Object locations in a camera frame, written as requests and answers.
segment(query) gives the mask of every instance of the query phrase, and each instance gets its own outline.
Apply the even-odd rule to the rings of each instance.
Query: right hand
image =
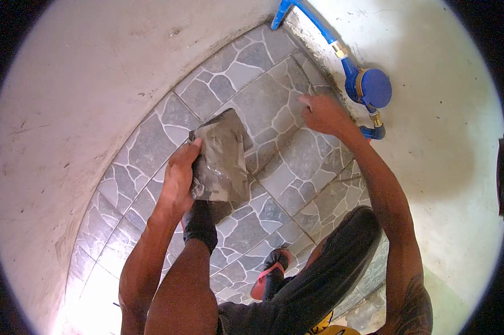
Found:
[[[302,117],[310,129],[336,137],[361,134],[347,112],[334,98],[328,95],[303,94],[296,99],[306,104],[302,109]]]

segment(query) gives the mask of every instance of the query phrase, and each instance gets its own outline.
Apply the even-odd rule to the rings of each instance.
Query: hand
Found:
[[[296,99],[307,105],[302,109],[302,117],[310,129],[336,137],[361,135],[359,128],[334,98],[303,94]]]
[[[202,139],[197,138],[192,144],[183,145],[170,157],[156,209],[163,208],[163,212],[181,219],[192,207],[194,202],[190,196],[192,163],[200,154],[201,147]]]

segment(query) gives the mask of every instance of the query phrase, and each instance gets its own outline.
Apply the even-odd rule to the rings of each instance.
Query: tiled wall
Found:
[[[177,84],[144,118],[101,179],[74,246],[67,303],[98,306],[113,316],[109,322],[120,322],[115,320],[119,308],[112,304],[117,298],[86,296],[83,287],[91,281],[103,285],[105,281],[96,278],[103,275],[113,282],[108,285],[117,287],[161,192],[168,157],[189,130],[229,107],[235,108],[251,137],[245,153],[250,201],[219,208],[222,221],[211,256],[211,288],[219,303],[251,302],[248,294],[263,260],[278,247],[292,254],[288,275],[302,269],[316,243],[349,210],[370,205],[347,148],[303,125],[303,106],[296,101],[302,93],[333,94],[286,32],[266,26],[235,39]],[[162,276],[183,248],[178,225]],[[383,282],[387,250],[383,236],[362,281],[336,314]]]

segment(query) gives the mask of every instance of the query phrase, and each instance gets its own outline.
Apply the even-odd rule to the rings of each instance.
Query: left hand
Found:
[[[192,163],[200,154],[202,139],[197,138],[192,144],[179,148],[168,160],[165,180],[156,207],[171,211],[179,219],[192,207],[194,200],[190,196],[192,183]]]

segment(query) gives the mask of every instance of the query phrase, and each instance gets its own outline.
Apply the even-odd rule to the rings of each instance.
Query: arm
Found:
[[[120,276],[118,298],[122,334],[143,334],[149,305],[161,278],[166,250],[183,214],[192,206],[191,165],[202,140],[181,147],[170,157],[161,195]]]
[[[330,97],[299,97],[313,130],[338,137],[354,154],[378,222],[389,239],[386,323],[377,334],[430,334],[432,308],[423,286],[423,264],[408,200],[395,175],[366,142],[343,108]]]

